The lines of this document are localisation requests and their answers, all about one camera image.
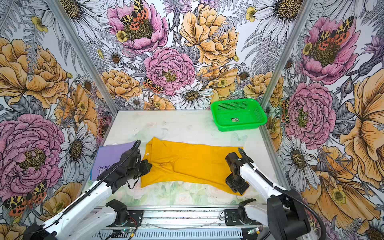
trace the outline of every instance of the white cable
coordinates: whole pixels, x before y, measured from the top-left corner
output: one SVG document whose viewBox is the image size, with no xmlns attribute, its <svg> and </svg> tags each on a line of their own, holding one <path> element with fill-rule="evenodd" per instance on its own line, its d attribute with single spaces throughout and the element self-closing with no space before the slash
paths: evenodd
<svg viewBox="0 0 384 240">
<path fill-rule="evenodd" d="M 167 229 L 167 230 L 179 230 L 179 229 L 190 229 L 190 228 L 205 227 L 205 226 L 209 226 L 209 225 L 215 224 L 215 223 L 217 223 L 217 222 L 218 222 L 218 221 L 211 222 L 211 223 L 206 223 L 206 224 L 199 225 L 199 226 L 193 226 L 193 227 L 181 227 L 181 228 L 166 228 L 166 227 L 160 227 L 160 226 L 157 226 L 157 225 L 154 225 L 154 224 L 150 224 L 150 223 L 147 223 L 147 222 L 144 222 L 144 223 L 145 223 L 145 224 L 148 224 L 148 225 L 151 225 L 151 226 L 154 226 L 154 227 L 161 228 L 161 229 Z"/>
</svg>

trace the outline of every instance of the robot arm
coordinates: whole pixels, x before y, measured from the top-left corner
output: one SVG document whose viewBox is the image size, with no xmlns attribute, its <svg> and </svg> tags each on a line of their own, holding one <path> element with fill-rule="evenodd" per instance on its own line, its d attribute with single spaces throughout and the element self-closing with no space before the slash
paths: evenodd
<svg viewBox="0 0 384 240">
<path fill-rule="evenodd" d="M 241 156 L 235 152 L 225 158 L 232 173 L 225 182 L 233 192 L 243 194 L 249 184 L 258 190 L 266 199 L 267 204 L 258 204 L 248 200 L 245 206 L 238 209 L 243 222 L 256 220 L 270 228 L 276 240 L 293 240 L 310 232 L 310 224 L 300 195 L 294 191 L 275 184 L 264 175 L 243 149 L 238 149 Z"/>
<path fill-rule="evenodd" d="M 147 174 L 152 165 L 141 160 L 140 140 L 121 155 L 120 161 L 104 171 L 94 184 L 62 212 L 48 219 L 42 225 L 32 224 L 24 232 L 24 240 L 78 240 L 115 223 L 123 225 L 128 220 L 127 206 L 112 200 L 99 212 L 83 221 L 95 207 L 110 197 L 129 179 Z"/>
</svg>

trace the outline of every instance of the floral wall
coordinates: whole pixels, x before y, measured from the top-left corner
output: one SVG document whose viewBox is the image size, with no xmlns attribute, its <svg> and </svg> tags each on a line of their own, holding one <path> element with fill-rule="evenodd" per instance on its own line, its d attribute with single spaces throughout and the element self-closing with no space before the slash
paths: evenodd
<svg viewBox="0 0 384 240">
<path fill-rule="evenodd" d="M 329 239 L 384 238 L 383 12 L 317 1 L 266 108 L 286 177 Z"/>
<path fill-rule="evenodd" d="M 0 239 L 68 206 L 112 120 L 42 0 L 0 1 Z"/>
</svg>

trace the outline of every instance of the daisy center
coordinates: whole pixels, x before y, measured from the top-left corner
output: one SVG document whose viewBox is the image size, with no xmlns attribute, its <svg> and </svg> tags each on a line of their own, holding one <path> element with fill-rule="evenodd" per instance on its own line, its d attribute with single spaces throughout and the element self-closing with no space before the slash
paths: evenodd
<svg viewBox="0 0 384 240">
<path fill-rule="evenodd" d="M 90 91 L 92 89 L 92 85 L 90 82 L 85 82 L 84 83 L 84 88 L 88 91 Z"/>
<path fill-rule="evenodd" d="M 153 34 L 153 27 L 149 23 L 149 19 L 143 20 L 139 23 L 139 29 L 132 30 L 130 26 L 126 26 L 124 31 L 127 33 L 126 37 L 128 40 L 135 40 L 140 38 L 151 38 Z"/>
<path fill-rule="evenodd" d="M 277 8 L 279 16 L 284 18 L 296 18 L 303 0 L 282 0 Z"/>
<path fill-rule="evenodd" d="M 303 108 L 299 109 L 299 116 L 296 118 L 297 123 L 300 127 L 307 126 L 308 122 L 308 113 L 303 111 Z"/>
<path fill-rule="evenodd" d="M 172 74 L 171 70 L 168 70 L 168 72 L 163 71 L 162 74 L 166 78 L 167 82 L 174 82 L 174 81 L 176 81 L 176 74 Z"/>
<path fill-rule="evenodd" d="M 305 166 L 304 156 L 298 150 L 293 150 L 292 161 L 298 168 Z"/>
<path fill-rule="evenodd" d="M 81 155 L 82 144 L 80 140 L 73 141 L 70 150 L 70 156 L 72 159 L 78 159 Z"/>
<path fill-rule="evenodd" d="M 247 77 L 248 77 L 248 74 L 247 74 L 247 73 L 241 73 L 241 74 L 239 75 L 239 78 L 240 78 L 241 81 L 243 81 L 244 79 L 247 79 Z"/>
<path fill-rule="evenodd" d="M 24 170 L 27 170 L 29 167 L 34 167 L 36 170 L 40 169 L 46 158 L 43 150 L 38 148 L 30 152 L 25 152 L 24 155 L 25 161 L 19 163 L 19 166 Z"/>
<path fill-rule="evenodd" d="M 65 12 L 70 18 L 76 18 L 80 15 L 79 6 L 74 0 L 60 0 Z"/>
<path fill-rule="evenodd" d="M 188 92 L 185 95 L 185 99 L 188 100 L 188 101 L 196 100 L 198 97 L 199 97 L 199 93 L 198 92 Z"/>
<path fill-rule="evenodd" d="M 384 240 L 384 235 L 375 227 L 371 226 L 365 233 L 371 240 Z"/>
<path fill-rule="evenodd" d="M 119 55 L 114 54 L 114 55 L 112 56 L 112 61 L 113 61 L 114 63 L 119 63 L 119 62 L 120 62 L 120 57 L 119 57 Z"/>
</svg>

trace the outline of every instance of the purple garment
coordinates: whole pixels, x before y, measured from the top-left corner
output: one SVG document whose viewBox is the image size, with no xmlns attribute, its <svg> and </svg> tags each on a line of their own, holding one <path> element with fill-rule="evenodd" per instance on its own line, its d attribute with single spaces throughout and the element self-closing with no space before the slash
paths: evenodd
<svg viewBox="0 0 384 240">
<path fill-rule="evenodd" d="M 95 164 L 91 172 L 91 180 L 96 181 L 97 177 L 107 170 L 111 165 L 120 160 L 121 154 L 131 149 L 135 142 L 107 145 L 100 147 L 97 151 Z"/>
</svg>

